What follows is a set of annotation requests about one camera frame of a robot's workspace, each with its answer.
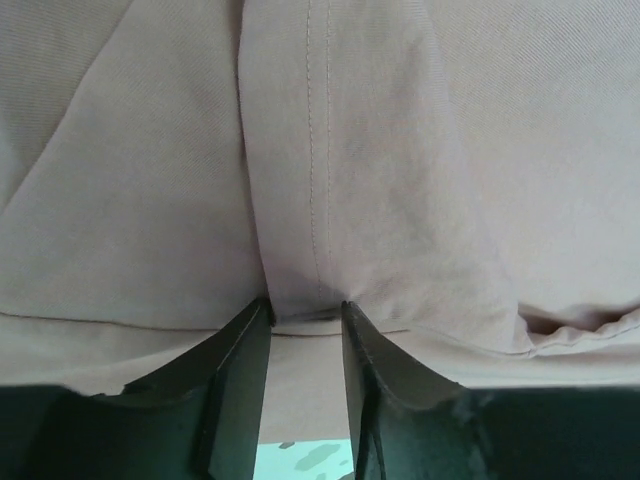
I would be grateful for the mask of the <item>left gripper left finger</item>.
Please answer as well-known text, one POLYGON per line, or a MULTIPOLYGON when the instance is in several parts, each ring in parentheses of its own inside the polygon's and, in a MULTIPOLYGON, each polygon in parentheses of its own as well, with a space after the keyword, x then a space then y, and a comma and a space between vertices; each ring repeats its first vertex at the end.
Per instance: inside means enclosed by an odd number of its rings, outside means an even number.
POLYGON ((252 478, 271 323, 269 301, 256 299, 118 395, 2 388, 2 478, 252 478))

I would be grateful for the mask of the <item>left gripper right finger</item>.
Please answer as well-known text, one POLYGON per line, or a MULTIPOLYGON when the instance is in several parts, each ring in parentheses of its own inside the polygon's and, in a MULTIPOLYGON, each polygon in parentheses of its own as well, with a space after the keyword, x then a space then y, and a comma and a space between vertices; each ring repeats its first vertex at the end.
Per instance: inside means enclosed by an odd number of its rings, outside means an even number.
POLYGON ((628 479, 639 476, 635 387, 469 389, 341 306, 358 479, 628 479))

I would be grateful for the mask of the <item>dusty pink printed t-shirt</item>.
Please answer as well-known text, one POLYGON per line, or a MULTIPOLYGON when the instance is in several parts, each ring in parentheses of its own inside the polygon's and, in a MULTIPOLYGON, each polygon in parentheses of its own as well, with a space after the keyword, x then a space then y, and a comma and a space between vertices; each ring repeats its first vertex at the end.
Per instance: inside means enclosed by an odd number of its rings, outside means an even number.
POLYGON ((636 384, 638 3, 3 2, 2 383, 257 297, 266 442, 347 435, 345 301, 468 387, 636 384))

